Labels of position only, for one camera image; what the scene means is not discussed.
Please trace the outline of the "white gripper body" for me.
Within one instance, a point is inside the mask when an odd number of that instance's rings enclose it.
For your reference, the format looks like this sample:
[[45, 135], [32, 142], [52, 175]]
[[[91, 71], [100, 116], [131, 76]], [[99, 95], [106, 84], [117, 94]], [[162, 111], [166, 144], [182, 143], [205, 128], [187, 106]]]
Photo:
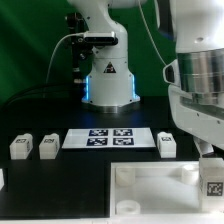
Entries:
[[168, 87], [175, 125], [205, 142], [224, 150], [224, 105], [200, 105], [174, 85]]

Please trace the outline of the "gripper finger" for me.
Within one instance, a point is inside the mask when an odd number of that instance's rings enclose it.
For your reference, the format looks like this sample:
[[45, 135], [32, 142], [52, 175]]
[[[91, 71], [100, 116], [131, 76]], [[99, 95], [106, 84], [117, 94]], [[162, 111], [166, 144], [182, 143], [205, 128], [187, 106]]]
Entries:
[[193, 140], [201, 157], [210, 155], [214, 152], [213, 146], [210, 143], [197, 137], [193, 137]]

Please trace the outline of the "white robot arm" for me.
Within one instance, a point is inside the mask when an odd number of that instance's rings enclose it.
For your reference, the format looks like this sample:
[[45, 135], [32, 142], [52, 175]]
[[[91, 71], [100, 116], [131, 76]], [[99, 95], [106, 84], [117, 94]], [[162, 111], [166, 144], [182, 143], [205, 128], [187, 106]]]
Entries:
[[[107, 112], [138, 102], [128, 69], [127, 31], [108, 10], [147, 0], [67, 1], [87, 23], [81, 40], [93, 46], [83, 102]], [[157, 27], [176, 42], [176, 59], [163, 68], [172, 118], [194, 136], [201, 153], [224, 150], [224, 0], [154, 0], [154, 5]]]

